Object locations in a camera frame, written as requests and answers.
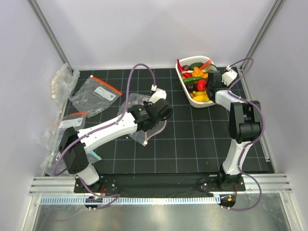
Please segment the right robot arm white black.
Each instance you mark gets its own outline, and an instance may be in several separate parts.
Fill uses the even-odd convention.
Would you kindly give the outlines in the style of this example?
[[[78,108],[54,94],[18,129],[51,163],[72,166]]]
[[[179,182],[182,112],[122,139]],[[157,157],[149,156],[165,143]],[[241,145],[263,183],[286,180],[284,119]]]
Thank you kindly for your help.
[[[206,84],[208,98],[229,111],[231,145],[216,180],[217,186],[223,191],[232,190],[234,185],[240,183],[246,155],[263,129],[260,103],[241,99],[227,89],[236,77],[237,73],[233,70],[224,74],[220,71],[209,71]]]

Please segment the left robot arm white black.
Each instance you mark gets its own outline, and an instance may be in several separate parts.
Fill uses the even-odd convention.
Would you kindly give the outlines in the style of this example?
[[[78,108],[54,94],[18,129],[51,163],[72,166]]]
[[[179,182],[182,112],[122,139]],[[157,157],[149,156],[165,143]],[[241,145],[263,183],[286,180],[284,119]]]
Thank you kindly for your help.
[[[74,127],[67,128],[59,144],[66,170],[69,174],[76,174],[90,192],[98,192],[102,181],[87,154],[121,136],[152,130],[172,113],[172,106],[165,99],[159,99],[154,103],[133,105],[118,117],[91,128],[78,131]]]

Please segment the clear pink-dotted zip bag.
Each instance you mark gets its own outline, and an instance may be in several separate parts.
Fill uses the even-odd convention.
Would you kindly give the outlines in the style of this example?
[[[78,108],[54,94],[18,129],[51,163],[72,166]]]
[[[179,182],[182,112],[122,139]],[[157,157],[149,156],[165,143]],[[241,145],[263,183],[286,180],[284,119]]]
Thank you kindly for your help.
[[[125,102],[120,106],[117,123],[128,129],[126,132],[132,139],[147,145],[148,140],[160,133],[166,126],[167,121],[160,121],[156,125],[151,125],[150,117],[144,105],[151,96],[130,93]]]

